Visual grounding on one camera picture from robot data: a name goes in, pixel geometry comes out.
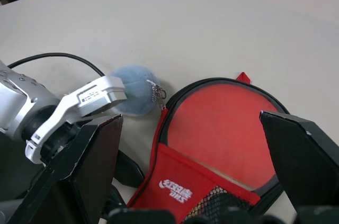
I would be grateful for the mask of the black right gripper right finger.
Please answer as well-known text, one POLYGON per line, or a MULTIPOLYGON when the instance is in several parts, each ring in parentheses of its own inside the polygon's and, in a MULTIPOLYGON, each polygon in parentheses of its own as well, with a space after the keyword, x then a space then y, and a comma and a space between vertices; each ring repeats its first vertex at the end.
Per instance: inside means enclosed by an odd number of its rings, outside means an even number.
POLYGON ((338 145, 314 122, 260 113, 275 173, 294 208, 338 205, 338 145))

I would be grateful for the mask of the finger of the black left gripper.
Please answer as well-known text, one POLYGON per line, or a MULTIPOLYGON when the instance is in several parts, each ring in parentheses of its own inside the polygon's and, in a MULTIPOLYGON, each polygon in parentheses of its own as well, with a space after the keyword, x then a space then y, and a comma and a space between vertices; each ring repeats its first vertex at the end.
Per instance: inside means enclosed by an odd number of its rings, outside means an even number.
POLYGON ((144 181, 145 175, 133 159, 118 150, 114 178, 122 185, 139 187, 144 181))
POLYGON ((118 189, 111 184, 108 199, 104 205, 104 212, 110 212, 114 209, 125 208, 126 203, 123 200, 118 189))

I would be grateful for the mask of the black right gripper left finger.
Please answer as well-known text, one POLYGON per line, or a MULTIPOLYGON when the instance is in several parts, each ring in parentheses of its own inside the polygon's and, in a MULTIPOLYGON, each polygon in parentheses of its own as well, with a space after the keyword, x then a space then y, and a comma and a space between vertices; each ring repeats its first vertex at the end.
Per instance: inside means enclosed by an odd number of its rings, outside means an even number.
POLYGON ((11 223, 98 223, 108 199, 123 118, 103 117, 78 135, 45 168, 11 223))

